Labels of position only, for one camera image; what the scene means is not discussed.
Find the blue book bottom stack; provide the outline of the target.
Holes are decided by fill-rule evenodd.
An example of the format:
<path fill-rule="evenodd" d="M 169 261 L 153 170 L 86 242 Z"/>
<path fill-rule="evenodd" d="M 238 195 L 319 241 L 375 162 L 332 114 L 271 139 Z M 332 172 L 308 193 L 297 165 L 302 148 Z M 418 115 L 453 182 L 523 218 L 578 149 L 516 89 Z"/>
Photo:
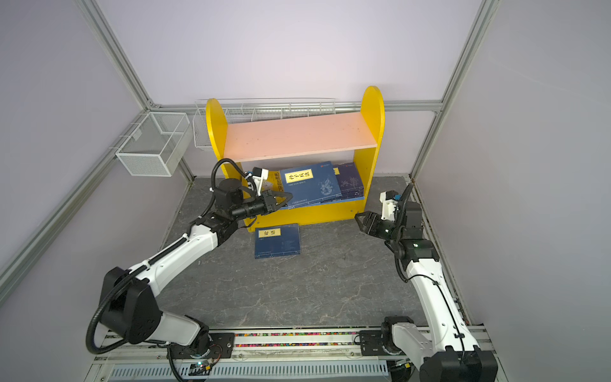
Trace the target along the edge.
<path fill-rule="evenodd" d="M 341 188 L 331 162 L 294 167 L 279 172 L 285 193 L 292 194 L 286 208 L 296 209 L 341 197 Z"/>

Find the blue book lowest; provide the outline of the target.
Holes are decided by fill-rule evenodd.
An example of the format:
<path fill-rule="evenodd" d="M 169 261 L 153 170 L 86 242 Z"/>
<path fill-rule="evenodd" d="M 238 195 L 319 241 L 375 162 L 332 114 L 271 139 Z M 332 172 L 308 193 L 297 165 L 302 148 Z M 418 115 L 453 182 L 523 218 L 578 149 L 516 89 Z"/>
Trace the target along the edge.
<path fill-rule="evenodd" d="M 334 166 L 334 173 L 341 189 L 341 199 L 364 196 L 364 184 L 354 162 Z"/>

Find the blue book yellow label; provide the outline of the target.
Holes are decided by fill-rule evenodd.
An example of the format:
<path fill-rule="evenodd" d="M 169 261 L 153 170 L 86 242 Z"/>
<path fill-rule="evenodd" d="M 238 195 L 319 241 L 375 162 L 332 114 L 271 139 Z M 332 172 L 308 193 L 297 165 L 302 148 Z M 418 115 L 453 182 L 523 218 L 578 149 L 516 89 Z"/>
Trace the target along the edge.
<path fill-rule="evenodd" d="M 267 259 L 301 254 L 298 224 L 256 229 L 255 258 Z"/>

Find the yellow cartoon book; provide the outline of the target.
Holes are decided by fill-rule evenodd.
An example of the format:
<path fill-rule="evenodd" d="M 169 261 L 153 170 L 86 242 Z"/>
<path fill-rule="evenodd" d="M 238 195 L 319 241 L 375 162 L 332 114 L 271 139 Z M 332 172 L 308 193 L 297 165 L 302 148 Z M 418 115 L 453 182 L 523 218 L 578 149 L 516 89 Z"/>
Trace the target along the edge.
<path fill-rule="evenodd" d="M 283 182 L 279 171 L 269 171 L 267 179 L 262 183 L 262 190 L 283 192 Z"/>

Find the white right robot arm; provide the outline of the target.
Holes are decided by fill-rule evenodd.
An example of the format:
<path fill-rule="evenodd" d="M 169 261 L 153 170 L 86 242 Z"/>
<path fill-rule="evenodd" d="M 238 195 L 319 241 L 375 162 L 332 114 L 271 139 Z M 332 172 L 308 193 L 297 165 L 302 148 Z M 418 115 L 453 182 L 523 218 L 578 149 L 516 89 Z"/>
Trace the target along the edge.
<path fill-rule="evenodd" d="M 382 213 L 358 213 L 355 219 L 361 232 L 383 240 L 391 250 L 399 278 L 415 288 L 429 325 L 425 337 L 406 318 L 386 318 L 385 348 L 404 353 L 421 381 L 496 380 L 496 358 L 469 331 L 447 286 L 440 256 L 424 236 L 420 204 L 388 200 Z"/>

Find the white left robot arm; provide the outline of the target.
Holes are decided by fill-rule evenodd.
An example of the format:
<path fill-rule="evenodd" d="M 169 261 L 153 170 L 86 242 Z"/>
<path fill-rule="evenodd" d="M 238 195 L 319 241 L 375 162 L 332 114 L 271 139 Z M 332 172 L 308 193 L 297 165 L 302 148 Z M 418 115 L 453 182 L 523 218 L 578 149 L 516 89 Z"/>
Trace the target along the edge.
<path fill-rule="evenodd" d="M 281 191 L 257 191 L 235 178 L 213 187 L 207 209 L 189 232 L 162 251 L 129 269 L 115 267 L 103 279 L 100 302 L 87 328 L 85 345 L 92 354 L 108 353 L 122 345 L 151 342 L 180 345 L 193 357 L 212 347 L 209 327 L 195 318 L 160 309 L 157 297 L 181 272 L 221 246 L 240 221 L 274 213 L 292 199 Z"/>

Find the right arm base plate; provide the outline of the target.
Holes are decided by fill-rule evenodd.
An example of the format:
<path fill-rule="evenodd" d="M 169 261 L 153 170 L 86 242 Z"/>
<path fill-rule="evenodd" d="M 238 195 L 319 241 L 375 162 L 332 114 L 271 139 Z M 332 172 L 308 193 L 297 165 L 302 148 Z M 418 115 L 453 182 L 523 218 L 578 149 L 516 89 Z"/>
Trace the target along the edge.
<path fill-rule="evenodd" d="M 414 330 L 399 328 L 390 334 L 381 329 L 362 330 L 354 337 L 354 342 L 363 356 L 408 357 L 405 350 L 409 353 L 426 350 L 429 340 Z"/>

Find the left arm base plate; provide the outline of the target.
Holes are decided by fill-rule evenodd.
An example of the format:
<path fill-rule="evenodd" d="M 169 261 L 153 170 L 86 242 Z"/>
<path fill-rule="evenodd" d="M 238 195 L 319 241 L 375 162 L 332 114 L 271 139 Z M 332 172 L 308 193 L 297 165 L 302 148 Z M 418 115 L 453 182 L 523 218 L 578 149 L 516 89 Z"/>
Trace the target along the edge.
<path fill-rule="evenodd" d="M 173 359 L 226 359 L 232 356 L 234 349 L 234 332 L 213 332 L 199 345 L 176 345 L 170 346 Z"/>

